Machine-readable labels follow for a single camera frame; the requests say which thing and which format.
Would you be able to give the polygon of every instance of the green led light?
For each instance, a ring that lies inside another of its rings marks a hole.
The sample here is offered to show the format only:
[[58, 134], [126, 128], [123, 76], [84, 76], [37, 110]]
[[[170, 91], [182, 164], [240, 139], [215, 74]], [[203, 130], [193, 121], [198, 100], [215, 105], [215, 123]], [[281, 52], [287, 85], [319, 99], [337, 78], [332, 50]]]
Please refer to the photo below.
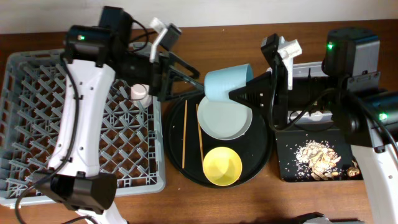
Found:
[[387, 119], [388, 118], [388, 115], [387, 114], [385, 114], [385, 113], [381, 113], [381, 114], [379, 114], [379, 120], [385, 120], [385, 119]]

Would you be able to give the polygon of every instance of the black tray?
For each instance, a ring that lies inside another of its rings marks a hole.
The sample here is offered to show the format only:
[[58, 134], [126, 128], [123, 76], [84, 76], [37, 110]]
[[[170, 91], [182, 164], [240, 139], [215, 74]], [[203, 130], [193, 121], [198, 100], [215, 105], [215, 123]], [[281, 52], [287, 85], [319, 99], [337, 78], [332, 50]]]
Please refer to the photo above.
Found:
[[[187, 130], [185, 146], [185, 168], [182, 169], [182, 139], [185, 98], [176, 101], [167, 117], [164, 130], [164, 149], [171, 163], [186, 178], [206, 187], [225, 188], [212, 184], [204, 175], [198, 135], [198, 121], [196, 104], [199, 104], [204, 95], [188, 99], [187, 106]], [[242, 174], [235, 183], [226, 186], [233, 187], [243, 184], [253, 178], [269, 160], [274, 147], [274, 135], [269, 131], [259, 113], [253, 111], [251, 126], [243, 136], [230, 141], [214, 139], [204, 132], [202, 133], [203, 157], [207, 152], [225, 146], [236, 151], [243, 164]]]
[[[325, 126], [329, 126], [329, 124], [323, 125], [305, 125], [304, 127], [307, 129], [324, 129]], [[312, 181], [323, 181], [315, 180], [311, 175], [311, 170], [305, 173], [306, 177], [300, 177], [299, 172], [303, 172], [303, 170], [297, 171], [296, 155], [294, 154], [297, 151], [299, 146], [305, 146], [306, 140], [311, 141], [315, 140], [316, 142], [325, 144], [325, 141], [329, 142], [329, 147], [332, 148], [339, 156], [341, 156], [341, 160], [337, 162], [336, 168], [338, 172], [341, 174], [335, 177], [333, 180], [329, 179], [326, 181], [334, 181], [334, 180], [363, 180], [362, 175], [356, 175], [355, 177], [349, 177], [346, 175], [346, 170], [354, 166], [351, 161], [354, 161], [354, 156], [351, 151], [351, 147], [349, 144], [345, 143], [344, 136], [340, 133], [340, 130], [336, 127], [333, 127], [327, 131], [322, 132], [307, 132], [299, 130], [295, 127], [289, 129], [288, 131], [281, 131], [276, 134], [276, 143], [277, 143], [277, 152], [279, 159], [279, 170], [280, 170], [280, 178], [287, 182], [312, 182]]]

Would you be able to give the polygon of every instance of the plastic rack grid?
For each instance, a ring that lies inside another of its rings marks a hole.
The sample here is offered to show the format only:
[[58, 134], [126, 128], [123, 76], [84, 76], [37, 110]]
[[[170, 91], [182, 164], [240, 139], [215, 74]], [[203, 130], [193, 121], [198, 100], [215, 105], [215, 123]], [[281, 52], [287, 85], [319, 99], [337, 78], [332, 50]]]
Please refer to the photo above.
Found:
[[[57, 142], [65, 76], [62, 50], [12, 54], [0, 97], [0, 204], [13, 207], [32, 184], [32, 173], [46, 169]], [[135, 107], [129, 87], [115, 80], [105, 106], [99, 163], [118, 177], [116, 196], [161, 191], [165, 186], [160, 103]], [[53, 202], [39, 191], [21, 205]]]

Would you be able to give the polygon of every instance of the blue plastic cup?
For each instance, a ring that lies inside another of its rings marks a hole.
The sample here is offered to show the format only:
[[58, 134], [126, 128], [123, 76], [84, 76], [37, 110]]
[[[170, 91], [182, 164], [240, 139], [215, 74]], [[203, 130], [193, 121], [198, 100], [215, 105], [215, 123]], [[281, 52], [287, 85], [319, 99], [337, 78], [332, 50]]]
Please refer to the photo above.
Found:
[[229, 99], [230, 91], [246, 86], [253, 79], [250, 64], [212, 71], [205, 77], [205, 95], [210, 101], [237, 103]]

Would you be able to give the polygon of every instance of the wooden surface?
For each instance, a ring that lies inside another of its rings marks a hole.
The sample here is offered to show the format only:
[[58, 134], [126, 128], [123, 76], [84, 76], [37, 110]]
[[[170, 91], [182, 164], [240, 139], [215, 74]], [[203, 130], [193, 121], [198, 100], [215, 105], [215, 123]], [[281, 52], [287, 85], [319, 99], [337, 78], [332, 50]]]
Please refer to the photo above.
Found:
[[[268, 67], [260, 51], [264, 37], [276, 32], [287, 40], [298, 39], [303, 54], [295, 63], [317, 62], [324, 57], [328, 31], [346, 26], [368, 27], [380, 37], [381, 86], [397, 90], [398, 20], [186, 28], [174, 52], [202, 73], [201, 82], [209, 71], [244, 63], [258, 75]], [[62, 33], [0, 35], [1, 73], [10, 53], [59, 49], [62, 40]], [[255, 178], [232, 189], [197, 185], [168, 159], [166, 177], [166, 188], [158, 194], [116, 198], [121, 215], [130, 223], [252, 223], [321, 212], [331, 219], [373, 222], [363, 181], [286, 183], [279, 179], [275, 153]], [[49, 204], [24, 207], [22, 216], [28, 223], [61, 223], [76, 214]], [[16, 223], [14, 211], [0, 207], [0, 222]]]

